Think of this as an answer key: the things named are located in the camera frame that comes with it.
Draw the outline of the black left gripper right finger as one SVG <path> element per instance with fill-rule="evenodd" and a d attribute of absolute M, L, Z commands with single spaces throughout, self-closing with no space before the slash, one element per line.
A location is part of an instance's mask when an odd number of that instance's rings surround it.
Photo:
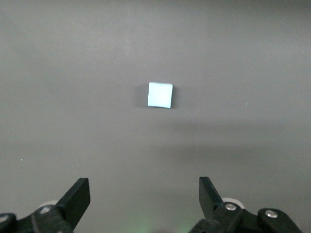
<path fill-rule="evenodd" d="M 232 201 L 223 201 L 209 177 L 199 178 L 199 202 L 204 219 L 191 233 L 300 233 L 283 211 L 262 208 L 257 215 Z"/>

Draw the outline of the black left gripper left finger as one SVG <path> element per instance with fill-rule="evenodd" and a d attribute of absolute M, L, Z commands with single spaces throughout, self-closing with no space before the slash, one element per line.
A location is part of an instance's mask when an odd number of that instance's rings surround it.
<path fill-rule="evenodd" d="M 88 178 L 79 178 L 58 201 L 42 204 L 27 217 L 1 213 L 2 233 L 72 233 L 90 204 Z"/>

